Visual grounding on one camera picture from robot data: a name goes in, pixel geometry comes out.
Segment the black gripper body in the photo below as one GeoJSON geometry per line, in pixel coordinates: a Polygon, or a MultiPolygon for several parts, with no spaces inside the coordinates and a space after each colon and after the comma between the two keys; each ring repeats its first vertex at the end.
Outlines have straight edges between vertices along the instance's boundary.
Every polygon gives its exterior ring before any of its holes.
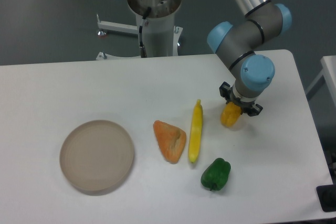
{"type": "Polygon", "coordinates": [[[248,98],[240,94],[235,87],[230,88],[230,102],[242,109],[252,108],[259,96],[248,98]]]}

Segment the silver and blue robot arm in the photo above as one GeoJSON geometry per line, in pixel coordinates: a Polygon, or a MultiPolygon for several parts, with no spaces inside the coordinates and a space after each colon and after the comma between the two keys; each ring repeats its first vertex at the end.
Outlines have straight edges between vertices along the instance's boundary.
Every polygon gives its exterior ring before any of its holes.
{"type": "MultiPolygon", "coordinates": [[[[177,51],[174,17],[182,0],[127,0],[136,16],[135,33],[140,56],[172,56],[177,51]]],[[[219,92],[227,103],[238,106],[241,113],[257,116],[262,111],[257,98],[270,85],[273,62],[255,53],[263,43],[287,31],[292,24],[290,10],[271,0],[236,0],[245,21],[233,26],[222,22],[207,36],[207,43],[229,72],[234,84],[223,83],[219,92]]]]}

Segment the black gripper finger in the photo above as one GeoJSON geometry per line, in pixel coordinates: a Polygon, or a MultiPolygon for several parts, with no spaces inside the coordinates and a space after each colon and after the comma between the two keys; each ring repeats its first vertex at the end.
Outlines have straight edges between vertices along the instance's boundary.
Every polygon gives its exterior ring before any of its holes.
{"type": "Polygon", "coordinates": [[[232,101],[232,87],[227,83],[223,82],[219,87],[220,96],[226,100],[226,103],[232,101]]]}
{"type": "Polygon", "coordinates": [[[263,110],[263,107],[256,103],[243,103],[241,105],[241,114],[247,114],[248,116],[258,116],[263,110]]]}

